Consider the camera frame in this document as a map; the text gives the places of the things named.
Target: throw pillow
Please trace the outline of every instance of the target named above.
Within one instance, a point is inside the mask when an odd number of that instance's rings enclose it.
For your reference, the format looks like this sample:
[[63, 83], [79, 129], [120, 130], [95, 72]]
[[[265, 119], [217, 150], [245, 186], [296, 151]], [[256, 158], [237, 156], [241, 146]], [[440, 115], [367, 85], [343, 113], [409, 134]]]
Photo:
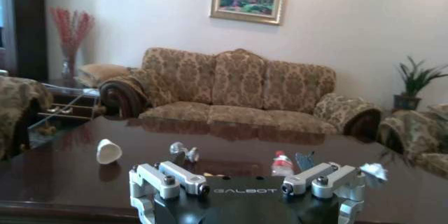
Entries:
[[96, 88], [108, 79], [129, 74], [129, 69], [113, 64], [88, 64], [79, 68], [76, 80], [87, 87]]

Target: sofa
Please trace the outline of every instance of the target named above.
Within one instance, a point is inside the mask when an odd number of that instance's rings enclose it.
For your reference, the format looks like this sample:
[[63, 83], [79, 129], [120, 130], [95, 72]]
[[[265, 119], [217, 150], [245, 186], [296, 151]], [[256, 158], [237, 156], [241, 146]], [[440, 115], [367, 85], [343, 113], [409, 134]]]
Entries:
[[411, 164], [448, 178], [448, 105], [395, 112], [380, 123], [377, 140]]
[[375, 138], [380, 108], [333, 93], [335, 71], [237, 49], [216, 55], [149, 48], [139, 69], [105, 81], [101, 100], [124, 118], [268, 125]]

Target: dark wooden tabletop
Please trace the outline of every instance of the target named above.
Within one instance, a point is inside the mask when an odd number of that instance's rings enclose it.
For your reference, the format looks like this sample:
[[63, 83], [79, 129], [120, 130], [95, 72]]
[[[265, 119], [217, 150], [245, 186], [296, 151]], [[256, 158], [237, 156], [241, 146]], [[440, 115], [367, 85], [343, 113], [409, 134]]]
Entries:
[[[123, 149], [117, 163], [99, 165], [96, 146], [108, 138]], [[0, 216], [101, 217], [136, 222], [129, 206], [128, 171], [132, 165], [160, 162], [180, 141], [200, 150], [195, 173], [271, 174], [275, 152], [315, 151], [315, 161], [360, 166], [381, 163], [389, 181], [367, 189], [363, 223], [447, 223], [448, 180], [411, 167], [384, 146], [345, 136], [279, 132], [269, 127], [100, 117], [52, 143], [0, 164]]]

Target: glass vase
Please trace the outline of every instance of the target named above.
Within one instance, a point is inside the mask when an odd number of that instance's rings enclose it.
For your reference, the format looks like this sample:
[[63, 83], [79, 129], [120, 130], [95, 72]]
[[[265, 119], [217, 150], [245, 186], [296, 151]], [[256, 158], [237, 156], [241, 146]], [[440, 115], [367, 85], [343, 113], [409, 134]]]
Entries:
[[63, 79], [72, 80], [75, 77], [75, 63], [64, 57], [63, 61]]

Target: overturned paper cup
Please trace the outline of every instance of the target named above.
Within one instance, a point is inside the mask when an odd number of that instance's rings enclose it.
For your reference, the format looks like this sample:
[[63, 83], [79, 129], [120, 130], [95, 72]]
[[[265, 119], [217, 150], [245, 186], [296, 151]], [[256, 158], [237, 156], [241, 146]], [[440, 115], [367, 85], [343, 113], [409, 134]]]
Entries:
[[112, 143], [109, 139], [103, 139], [99, 143], [99, 148], [96, 150], [96, 161], [101, 165], [107, 165], [116, 161], [121, 157], [121, 148], [119, 145]]

